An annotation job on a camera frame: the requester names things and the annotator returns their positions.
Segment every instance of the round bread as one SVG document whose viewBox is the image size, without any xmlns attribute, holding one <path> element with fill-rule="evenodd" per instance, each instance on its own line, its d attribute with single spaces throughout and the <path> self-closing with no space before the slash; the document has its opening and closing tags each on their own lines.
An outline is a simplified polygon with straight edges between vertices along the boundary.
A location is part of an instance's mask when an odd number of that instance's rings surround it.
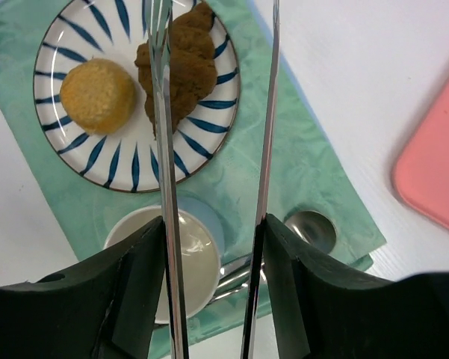
<svg viewBox="0 0 449 359">
<path fill-rule="evenodd" d="M 68 116 L 86 133 L 108 135 L 132 115 L 136 90 L 131 76 L 118 64 L 94 58 L 71 70 L 60 89 Z"/>
</svg>

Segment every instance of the green cloth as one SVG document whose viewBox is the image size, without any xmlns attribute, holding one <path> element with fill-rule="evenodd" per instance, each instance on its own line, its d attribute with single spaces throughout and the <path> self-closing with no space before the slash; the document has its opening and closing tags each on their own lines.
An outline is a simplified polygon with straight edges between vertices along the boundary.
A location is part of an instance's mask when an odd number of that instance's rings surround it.
<svg viewBox="0 0 449 359">
<path fill-rule="evenodd" d="M 32 92 L 35 55 L 50 22 L 67 2 L 0 3 L 0 108 L 82 260 L 102 249 L 108 232 L 124 215 L 159 202 L 160 195 L 109 191 L 82 179 L 58 158 L 40 129 Z M 241 99 L 225 145 L 199 173 L 178 185 L 178 195 L 199 198 L 217 211 L 226 237 L 225 262 L 250 252 L 252 246 L 271 50 L 245 1 L 208 2 L 223 20 L 237 50 Z M 364 270 L 371 265 L 366 255 L 385 243 L 332 147 L 281 71 L 268 212 L 283 219 L 297 208 L 314 209 L 332 219 L 338 232 L 332 255 L 344 263 Z M 190 319 L 190 343 L 241 324 L 245 301 L 243 292 Z M 259 313 L 269 312 L 264 287 Z M 150 358 L 168 351 L 169 334 L 164 328 L 153 336 Z"/>
</svg>

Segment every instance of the mug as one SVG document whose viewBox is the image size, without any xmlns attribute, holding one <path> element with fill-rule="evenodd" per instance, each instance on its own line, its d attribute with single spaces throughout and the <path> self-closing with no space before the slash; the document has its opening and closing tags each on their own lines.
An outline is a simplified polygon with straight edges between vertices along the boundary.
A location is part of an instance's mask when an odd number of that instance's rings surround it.
<svg viewBox="0 0 449 359">
<path fill-rule="evenodd" d="M 191 197 L 178 197 L 179 233 L 186 317 L 201 311 L 216 291 L 224 253 L 222 225 L 213 209 Z M 123 217 L 108 234 L 108 248 L 161 215 L 161 205 L 137 209 Z M 155 322 L 169 324 L 166 278 L 163 277 Z"/>
</svg>

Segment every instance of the cup rim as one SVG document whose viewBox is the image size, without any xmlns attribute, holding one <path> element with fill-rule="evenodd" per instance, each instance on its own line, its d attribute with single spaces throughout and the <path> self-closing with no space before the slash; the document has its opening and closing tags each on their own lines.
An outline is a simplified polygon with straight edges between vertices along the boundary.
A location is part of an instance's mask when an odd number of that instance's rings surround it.
<svg viewBox="0 0 449 359">
<path fill-rule="evenodd" d="M 111 238 L 117 232 L 117 229 L 120 226 L 122 226 L 123 223 L 126 222 L 128 219 L 130 219 L 131 217 L 134 217 L 135 215 L 138 215 L 140 213 L 148 212 L 148 211 L 151 211 L 151 210 L 154 210 L 154 209 L 161 209 L 161 208 L 162 208 L 162 205 L 151 205 L 151 206 L 141 207 L 141 208 L 135 209 L 134 211 L 132 211 L 129 214 L 127 214 L 124 217 L 122 217 L 113 226 L 113 228 L 111 228 L 110 233 L 106 237 L 105 243 L 103 245 L 103 250 L 108 248 L 108 247 L 110 247 L 109 242 L 110 242 Z M 190 217 L 193 221 L 195 221 L 201 227 L 202 230 L 205 231 L 206 235 L 211 240 L 211 243 L 212 243 L 212 246 L 213 246 L 213 249 L 214 249 L 215 259 L 217 260 L 216 275 L 215 275 L 215 281 L 214 281 L 213 289 L 206 296 L 206 300 L 203 301 L 203 303 L 201 303 L 201 305 L 199 305 L 195 310 L 192 310 L 191 312 L 186 313 L 186 319 L 189 319 L 189 318 L 195 316 L 196 314 L 198 314 L 198 312 L 200 312 L 202 309 L 204 309 L 204 307 L 206 305 L 208 305 L 209 301 L 214 296 L 214 294 L 216 292 L 217 285 L 219 284 L 219 279 L 220 279 L 220 268 L 221 268 L 221 258 L 220 258 L 220 256 L 222 254 L 219 253 L 219 249 L 217 247 L 216 240 L 214 239 L 214 236 L 212 235 L 212 233 L 209 231 L 209 229 L 198 218 L 196 218 L 196 216 L 194 216 L 194 215 L 190 214 L 189 212 L 184 211 L 182 209 L 178 209 L 178 213 L 184 213 L 186 216 Z M 167 325 L 167 324 L 170 323 L 170 320 L 169 319 L 168 320 L 157 319 L 156 316 L 155 316 L 155 323 L 156 324 Z"/>
</svg>

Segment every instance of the plate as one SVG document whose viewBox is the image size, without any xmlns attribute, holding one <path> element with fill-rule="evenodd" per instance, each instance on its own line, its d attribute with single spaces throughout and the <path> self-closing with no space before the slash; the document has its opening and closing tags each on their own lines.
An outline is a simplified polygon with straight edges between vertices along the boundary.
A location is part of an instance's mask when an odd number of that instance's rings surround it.
<svg viewBox="0 0 449 359">
<path fill-rule="evenodd" d="M 72 0 L 46 32 L 34 68 L 38 120 L 55 152 L 80 176 L 105 188 L 137 192 L 158 190 L 158 151 L 144 111 L 146 93 L 137 82 L 137 47 L 147 41 L 145 0 Z M 173 2 L 182 15 L 196 0 Z M 207 163 L 223 144 L 238 108 L 240 76 L 230 36 L 217 16 L 210 31 L 215 46 L 217 84 L 183 119 L 173 136 L 176 182 Z M 121 65 L 135 80 L 138 101 L 131 119 L 112 135 L 88 135 L 64 111 L 61 82 L 91 58 Z"/>
</svg>

